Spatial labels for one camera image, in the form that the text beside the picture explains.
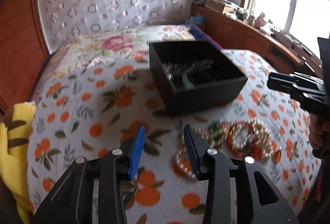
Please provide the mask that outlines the person's right hand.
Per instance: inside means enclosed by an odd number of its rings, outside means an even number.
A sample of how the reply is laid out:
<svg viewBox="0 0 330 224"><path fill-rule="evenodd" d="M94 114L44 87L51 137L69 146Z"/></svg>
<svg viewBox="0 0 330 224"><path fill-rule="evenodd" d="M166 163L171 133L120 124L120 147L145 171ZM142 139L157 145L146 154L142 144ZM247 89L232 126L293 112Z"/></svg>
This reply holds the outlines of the person's right hand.
<svg viewBox="0 0 330 224"><path fill-rule="evenodd" d="M329 121L322 120L312 113L309 121L309 143L313 149L319 150L323 146L322 136L325 132L329 132Z"/></svg>

